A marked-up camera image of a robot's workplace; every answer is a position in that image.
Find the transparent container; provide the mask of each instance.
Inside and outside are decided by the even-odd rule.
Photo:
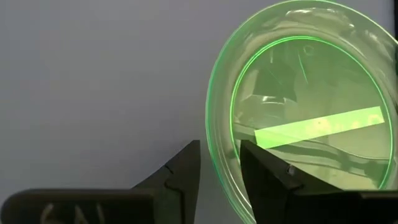
[[[396,189],[397,41],[341,4],[286,1],[244,22],[213,68],[209,150],[226,196],[255,223],[239,166],[249,139],[341,189]]]

